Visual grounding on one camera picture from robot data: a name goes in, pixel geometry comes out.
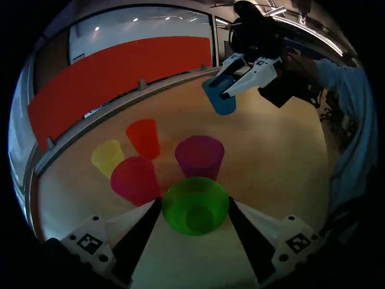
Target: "plastic cup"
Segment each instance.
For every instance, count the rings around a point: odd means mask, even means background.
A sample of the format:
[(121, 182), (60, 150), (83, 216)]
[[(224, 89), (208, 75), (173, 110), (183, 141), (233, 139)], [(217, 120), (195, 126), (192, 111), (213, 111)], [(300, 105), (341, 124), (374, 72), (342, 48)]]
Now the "plastic cup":
[(160, 154), (156, 121), (144, 118), (130, 124), (126, 135), (139, 155), (153, 160)]
[(164, 194), (162, 212), (178, 232), (203, 235), (219, 228), (229, 210), (229, 198), (215, 181), (203, 177), (183, 179)]
[(111, 178), (114, 169), (125, 159), (120, 142), (117, 140), (105, 141), (92, 152), (91, 162), (107, 178)]
[(137, 207), (160, 196), (154, 165), (143, 157), (132, 157), (121, 162), (112, 173), (111, 187)]
[(210, 136), (191, 136), (175, 150), (175, 158), (186, 177), (216, 180), (225, 154), (222, 143)]

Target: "pink cup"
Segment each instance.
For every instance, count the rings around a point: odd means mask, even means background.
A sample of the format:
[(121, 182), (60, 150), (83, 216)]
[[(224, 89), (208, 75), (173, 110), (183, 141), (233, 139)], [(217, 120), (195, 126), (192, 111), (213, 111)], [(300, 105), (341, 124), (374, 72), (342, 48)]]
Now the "pink cup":
[(143, 157), (122, 161), (112, 172), (111, 187), (114, 192), (137, 207), (160, 196), (154, 166)]
[(191, 136), (175, 150), (175, 158), (186, 177), (216, 180), (225, 154), (222, 143), (210, 136)]

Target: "ceiling light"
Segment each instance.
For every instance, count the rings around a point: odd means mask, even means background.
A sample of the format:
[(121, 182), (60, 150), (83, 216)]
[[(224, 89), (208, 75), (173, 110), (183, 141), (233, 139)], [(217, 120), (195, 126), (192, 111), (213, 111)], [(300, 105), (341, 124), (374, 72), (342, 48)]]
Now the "ceiling light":
[(307, 28), (306, 26), (300, 25), (294, 21), (288, 20), (286, 18), (282, 18), (279, 16), (273, 16), (273, 19), (276, 21), (284, 22), (290, 25), (293, 25), (299, 29), (302, 29), (303, 31), (306, 31), (307, 33), (313, 35), (314, 37), (321, 40), (323, 43), (327, 44), (330, 48), (332, 48), (335, 52), (337, 52), (341, 57), (343, 55), (342, 50), (330, 39), (326, 38), (325, 36), (321, 35), (320, 33), (314, 31), (313, 29)]
[(285, 7), (278, 7), (276, 9), (273, 9), (265, 14), (263, 14), (263, 16), (274, 16), (274, 15), (277, 15), (277, 14), (281, 14), (281, 13), (284, 13), (286, 12), (286, 8)]
[(215, 21), (219, 22), (219, 23), (223, 23), (225, 25), (228, 25), (229, 23), (227, 23), (226, 21), (223, 21), (223, 20), (220, 20), (220, 19), (216, 19), (215, 18)]

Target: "glass wall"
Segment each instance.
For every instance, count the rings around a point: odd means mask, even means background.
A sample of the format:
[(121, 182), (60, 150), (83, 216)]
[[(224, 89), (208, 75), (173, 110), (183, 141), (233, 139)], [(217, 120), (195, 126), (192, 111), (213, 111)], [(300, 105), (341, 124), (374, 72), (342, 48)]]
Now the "glass wall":
[(208, 15), (171, 7), (134, 7), (106, 12), (73, 25), (70, 62), (121, 43), (165, 36), (208, 38), (213, 56)]
[(219, 65), (222, 65), (223, 61), (234, 53), (229, 45), (230, 23), (218, 17), (215, 17), (215, 22), (217, 24)]

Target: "orange wall panel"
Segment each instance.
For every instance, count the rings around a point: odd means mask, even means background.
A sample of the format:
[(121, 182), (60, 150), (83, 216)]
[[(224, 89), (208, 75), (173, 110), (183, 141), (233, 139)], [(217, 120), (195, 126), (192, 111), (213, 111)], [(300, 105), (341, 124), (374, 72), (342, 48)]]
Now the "orange wall panel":
[(78, 122), (83, 115), (138, 87), (184, 71), (211, 66), (210, 40), (172, 36), (141, 39), (94, 53), (48, 82), (28, 106), (40, 148)]

